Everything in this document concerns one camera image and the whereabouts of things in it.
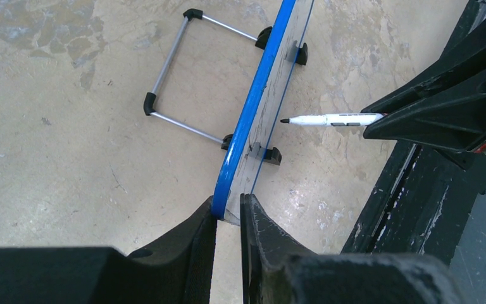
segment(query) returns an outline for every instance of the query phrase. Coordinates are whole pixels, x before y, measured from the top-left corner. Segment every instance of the blue edge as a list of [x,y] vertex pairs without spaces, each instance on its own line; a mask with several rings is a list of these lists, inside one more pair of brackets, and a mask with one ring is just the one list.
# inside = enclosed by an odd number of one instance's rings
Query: blue edge
[[[282,37],[284,36],[286,26],[288,25],[288,22],[290,20],[293,8],[295,6],[295,2],[296,0],[284,0],[280,5],[277,19],[275,20],[275,24],[273,25],[273,30],[271,31],[271,34],[267,41],[267,45],[265,46],[265,50],[254,76],[254,80],[252,81],[249,94],[247,95],[247,99],[245,100],[245,105],[243,106],[239,121],[237,122],[237,125],[235,127],[234,135],[232,136],[232,140],[230,141],[230,145],[228,147],[225,160],[221,167],[221,171],[219,172],[219,178],[217,178],[217,185],[213,193],[211,213],[214,217],[220,220],[224,219],[228,194],[230,192],[230,187],[232,186],[235,171],[237,170],[237,165],[239,163],[239,159],[241,158],[241,154],[243,154],[243,150],[246,147],[247,137],[249,136],[249,133],[251,131],[252,122],[254,120],[254,117],[256,116],[259,102],[263,95],[263,91],[265,90],[269,74],[271,73],[271,69],[273,68],[273,62],[275,61],[278,50],[280,49],[280,43],[282,42]],[[310,19],[310,13],[312,12],[313,4],[314,3],[312,2],[312,5],[308,12],[308,16],[306,18],[306,24],[304,25],[301,40],[299,41],[298,45],[299,48],[302,45],[304,33],[306,33],[306,27],[308,26],[308,20]],[[275,129],[278,113],[280,112],[280,107],[282,106],[282,101],[284,100],[284,96],[286,94],[286,90],[288,88],[288,84],[290,82],[290,78],[295,66],[295,60],[292,64],[286,86],[284,87],[282,98],[280,100],[280,105],[278,107],[277,114],[275,115],[273,128],[271,129],[271,133],[269,134],[269,138],[267,139],[266,147],[269,146],[269,142],[271,141],[271,135],[273,134],[273,130]],[[256,178],[254,179],[254,184],[252,185],[251,192],[254,191],[254,187],[258,179],[258,174],[263,164],[264,156],[265,151],[264,154],[261,156],[260,166],[258,167],[258,172],[256,172]]]

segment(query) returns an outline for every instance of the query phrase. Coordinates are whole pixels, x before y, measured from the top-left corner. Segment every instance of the silver rod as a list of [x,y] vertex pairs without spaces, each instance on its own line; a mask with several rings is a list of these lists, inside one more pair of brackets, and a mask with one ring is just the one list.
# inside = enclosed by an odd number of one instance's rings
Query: silver rod
[[166,117],[166,116],[164,116],[162,114],[159,114],[158,112],[152,112],[152,113],[150,113],[150,116],[159,117],[159,118],[161,118],[163,120],[166,120],[167,122],[170,122],[172,124],[175,124],[175,125],[177,125],[179,127],[182,127],[184,129],[187,129],[187,130],[189,130],[191,132],[195,132],[198,135],[202,135],[204,137],[207,137],[207,138],[211,139],[212,141],[215,141],[215,142],[217,142],[219,144],[222,144],[223,143],[223,140],[222,139],[219,139],[219,138],[217,138],[215,136],[209,135],[208,133],[202,132],[202,131],[197,130],[197,129],[193,128],[193,127],[189,127],[188,125],[185,125],[184,123],[181,123],[181,122],[179,122],[177,120],[174,120],[174,119],[172,119],[170,117]]
[[209,21],[211,23],[215,23],[217,25],[220,25],[220,26],[224,27],[225,29],[231,30],[232,32],[236,32],[239,35],[244,36],[244,37],[247,37],[248,39],[250,39],[252,41],[257,41],[258,40],[257,38],[255,38],[255,37],[253,37],[253,36],[251,36],[251,35],[249,35],[249,34],[247,34],[245,32],[241,32],[237,28],[233,28],[233,27],[231,27],[231,26],[229,26],[227,24],[222,23],[221,21],[217,21],[217,20],[215,20],[215,19],[213,19],[211,17],[208,17],[208,16],[206,16],[204,14],[202,14],[202,19],[206,19],[207,21]]
[[168,71],[168,66],[172,62],[172,58],[174,58],[174,55],[176,54],[176,50],[178,49],[178,45],[180,44],[180,41],[182,40],[182,36],[184,35],[185,28],[187,27],[187,24],[189,24],[189,19],[187,17],[184,17],[184,21],[182,22],[182,26],[180,27],[180,30],[178,31],[178,35],[176,36],[176,39],[174,40],[174,43],[172,44],[172,48],[170,49],[170,53],[168,53],[168,56],[166,57],[165,63],[163,64],[163,67],[161,68],[161,73],[159,73],[159,77],[156,81],[156,84],[154,85],[154,88],[152,89],[152,93],[157,95],[159,91],[159,87],[161,86],[161,83],[163,82],[163,79],[165,78],[166,72]]

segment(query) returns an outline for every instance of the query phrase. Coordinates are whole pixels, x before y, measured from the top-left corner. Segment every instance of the white marker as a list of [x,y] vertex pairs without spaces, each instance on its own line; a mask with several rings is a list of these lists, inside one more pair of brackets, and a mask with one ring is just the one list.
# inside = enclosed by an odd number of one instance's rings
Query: white marker
[[383,118],[378,113],[305,115],[281,119],[280,122],[293,125],[331,125],[333,127],[357,127],[371,125]]

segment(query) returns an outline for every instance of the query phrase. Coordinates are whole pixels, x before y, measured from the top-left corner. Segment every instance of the concrete floor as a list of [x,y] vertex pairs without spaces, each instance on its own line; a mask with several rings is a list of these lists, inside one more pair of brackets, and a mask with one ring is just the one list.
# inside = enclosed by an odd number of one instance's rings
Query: concrete floor
[[[466,0],[316,0],[281,117],[356,112],[434,62]],[[280,1],[1,0],[0,246],[111,245],[124,253],[209,195],[218,145],[145,117],[142,101],[187,8],[256,35]],[[158,109],[232,133],[261,50],[192,22]],[[392,148],[361,129],[278,125],[280,167],[256,194],[318,253],[337,253]],[[212,303],[240,303],[239,228],[220,223]]]

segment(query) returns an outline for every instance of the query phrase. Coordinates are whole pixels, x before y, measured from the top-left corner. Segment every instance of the beige floor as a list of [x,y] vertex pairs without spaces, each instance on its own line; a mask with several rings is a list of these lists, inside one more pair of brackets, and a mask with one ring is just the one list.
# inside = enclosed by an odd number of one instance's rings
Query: beige floor
[[[316,0],[280,116],[359,111],[442,51],[466,0]],[[0,246],[111,245],[124,253],[213,192],[223,151],[142,101],[187,8],[256,35],[280,1],[0,1]],[[158,109],[223,137],[261,50],[193,21]],[[394,146],[360,129],[279,125],[280,167],[256,191],[318,253],[337,253]],[[221,223],[212,303],[240,303],[239,228]]]

